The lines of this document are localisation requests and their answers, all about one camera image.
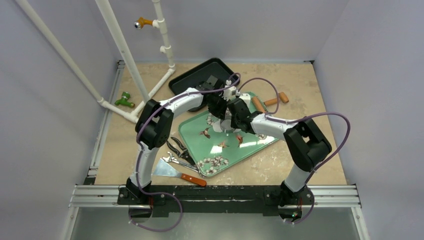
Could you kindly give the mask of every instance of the flower pattern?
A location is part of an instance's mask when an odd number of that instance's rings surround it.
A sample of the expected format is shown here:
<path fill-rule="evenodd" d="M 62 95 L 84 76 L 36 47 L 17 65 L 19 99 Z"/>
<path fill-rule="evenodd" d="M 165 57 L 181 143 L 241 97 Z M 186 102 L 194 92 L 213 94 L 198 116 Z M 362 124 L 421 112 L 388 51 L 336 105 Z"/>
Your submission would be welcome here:
<path fill-rule="evenodd" d="M 197 163 L 199 168 L 207 168 L 206 175 L 212 175 L 221 170 L 222 168 L 225 168 L 227 165 L 229 165 L 230 162 L 228 159 L 224 158 L 223 156 L 215 156 L 215 157 L 205 157 L 203 160 L 199 161 Z"/>
<path fill-rule="evenodd" d="M 213 166 L 211 166 L 208 170 L 206 170 L 206 175 L 211 175 L 211 174 L 214 174 L 216 172 L 217 172 L 217 170 L 214 169 Z"/>

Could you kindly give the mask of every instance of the green toy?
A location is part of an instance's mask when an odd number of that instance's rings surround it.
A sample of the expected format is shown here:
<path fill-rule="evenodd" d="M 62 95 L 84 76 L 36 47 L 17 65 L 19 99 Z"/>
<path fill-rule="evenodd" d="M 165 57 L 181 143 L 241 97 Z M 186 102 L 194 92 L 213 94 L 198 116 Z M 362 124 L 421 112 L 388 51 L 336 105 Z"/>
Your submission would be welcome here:
<path fill-rule="evenodd" d="M 118 100 L 116 100 L 115 105 L 119 106 L 119 105 L 124 105 L 130 108 L 134 108 L 136 105 L 134 104 L 134 102 L 130 102 L 128 101 L 131 98 L 131 95 L 129 92 L 123 91 L 122 92 L 122 97 Z"/>

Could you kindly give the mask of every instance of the orange handle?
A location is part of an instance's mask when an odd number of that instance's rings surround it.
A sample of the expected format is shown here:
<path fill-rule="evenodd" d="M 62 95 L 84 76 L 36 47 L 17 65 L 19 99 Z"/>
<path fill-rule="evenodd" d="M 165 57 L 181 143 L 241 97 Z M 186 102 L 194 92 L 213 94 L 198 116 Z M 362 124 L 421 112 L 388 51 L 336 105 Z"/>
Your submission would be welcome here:
<path fill-rule="evenodd" d="M 187 174 L 184 174 L 184 173 L 181 174 L 181 179 L 184 179 L 186 181 L 189 181 L 190 183 L 194 183 L 194 184 L 197 184 L 197 185 L 202 186 L 202 187 L 206 186 L 205 180 L 194 177 L 194 176 L 190 176 L 190 175 L 187 175 Z"/>

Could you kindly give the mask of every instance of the wooden handle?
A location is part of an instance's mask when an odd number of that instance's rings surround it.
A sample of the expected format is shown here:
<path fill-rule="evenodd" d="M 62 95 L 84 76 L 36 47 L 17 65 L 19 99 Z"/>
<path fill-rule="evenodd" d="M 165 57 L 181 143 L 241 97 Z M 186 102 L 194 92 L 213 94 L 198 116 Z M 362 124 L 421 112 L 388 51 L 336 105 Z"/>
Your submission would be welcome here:
<path fill-rule="evenodd" d="M 289 102 L 289 98 L 284 92 L 280 92 L 278 96 L 279 96 L 279 99 L 281 99 L 283 104 L 286 104 Z M 276 104 L 277 102 L 278 102 L 278 98 L 273 98 L 273 99 L 264 101 L 263 104 L 268 107 L 268 106 Z"/>
<path fill-rule="evenodd" d="M 276 104 L 277 103 L 277 101 L 278 101 L 278 99 L 277 98 L 273 98 L 273 99 L 270 99 L 270 100 L 267 100 L 267 101 L 264 101 L 263 102 L 263 104 L 265 104 L 265 106 L 271 106 L 271 105 L 274 105 L 274 104 Z"/>
<path fill-rule="evenodd" d="M 289 102 L 289 98 L 287 97 L 287 95 L 284 92 L 280 92 L 278 95 L 279 95 L 279 99 L 281 99 L 281 101 L 284 104 Z"/>
<path fill-rule="evenodd" d="M 184 173 L 181 174 L 181 179 L 184 179 L 186 181 L 189 181 L 190 183 L 194 183 L 194 184 L 197 184 L 197 185 L 202 186 L 202 187 L 206 186 L 205 180 L 194 177 L 194 176 L 190 176 L 190 175 L 187 175 L 187 174 L 184 174 Z"/>
<path fill-rule="evenodd" d="M 261 101 L 259 100 L 259 98 L 257 96 L 252 97 L 251 99 L 254 107 L 256 108 L 256 110 L 262 112 L 262 113 L 266 113 L 264 107 L 261 104 Z"/>

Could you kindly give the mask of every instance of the white pvc pipe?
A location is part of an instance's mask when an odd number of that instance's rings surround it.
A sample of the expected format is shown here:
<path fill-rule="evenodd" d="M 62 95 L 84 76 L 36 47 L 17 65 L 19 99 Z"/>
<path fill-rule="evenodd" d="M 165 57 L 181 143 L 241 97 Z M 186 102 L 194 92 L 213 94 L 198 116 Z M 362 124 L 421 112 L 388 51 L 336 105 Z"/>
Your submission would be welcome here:
<path fill-rule="evenodd" d="M 140 93 L 143 96 L 143 100 L 148 101 L 150 99 L 149 93 L 147 92 L 147 89 L 143 83 L 142 76 L 140 76 L 136 62 L 134 61 L 133 55 L 131 55 L 130 49 L 128 48 L 127 42 L 125 41 L 124 35 L 121 31 L 121 28 L 119 27 L 118 20 L 115 17 L 109 0 L 95 0 L 95 2 L 97 3 L 98 9 L 103 16 L 110 33 L 112 34 L 113 40 L 119 49 L 123 61 L 128 66 L 129 74 L 134 80 L 135 85 L 137 85 L 138 89 L 140 90 Z"/>
<path fill-rule="evenodd" d="M 74 62 L 72 57 L 68 54 L 65 48 L 61 45 L 59 40 L 53 35 L 47 25 L 43 22 L 40 16 L 36 13 L 33 7 L 28 3 L 27 0 L 15 0 L 16 3 L 22 8 L 26 13 L 28 18 L 34 23 L 38 30 L 44 35 L 47 41 L 53 46 L 57 53 L 62 57 L 62 59 L 68 64 L 69 68 L 75 73 L 79 80 L 85 85 L 88 91 L 93 95 L 97 102 L 101 103 L 104 101 L 100 93 L 94 88 L 92 83 L 84 75 L 78 65 Z"/>
<path fill-rule="evenodd" d="M 156 86 L 154 86 L 154 88 L 150 91 L 150 93 L 148 94 L 149 97 L 153 97 L 174 72 L 175 72 L 175 69 L 173 68 L 168 69 L 168 71 L 162 77 L 162 79 L 160 79 L 160 81 L 156 84 Z M 145 105 L 146 105 L 146 101 L 140 102 L 140 104 L 137 105 L 137 107 L 131 112 L 131 115 L 137 117 L 139 113 L 141 112 L 141 110 L 145 107 Z"/>
<path fill-rule="evenodd" d="M 165 23 L 164 14 L 162 13 L 161 0 L 152 0 L 152 2 L 154 4 L 154 10 L 156 11 L 157 23 L 159 25 L 159 30 L 162 34 L 164 44 L 164 46 L 161 47 L 161 52 L 163 49 L 163 52 L 165 52 L 166 57 L 168 58 L 169 67 L 175 69 L 174 54 L 172 52 L 170 40 L 168 38 L 168 29 L 167 24 Z"/>
<path fill-rule="evenodd" d="M 131 115 L 131 113 L 117 108 L 116 106 L 110 104 L 108 101 L 103 101 L 103 102 L 101 102 L 100 105 L 102 105 L 106 109 L 109 109 L 109 110 L 121 115 L 122 117 L 124 117 L 125 119 L 129 120 L 132 123 L 136 124 L 139 121 L 139 118 L 137 116 Z"/>

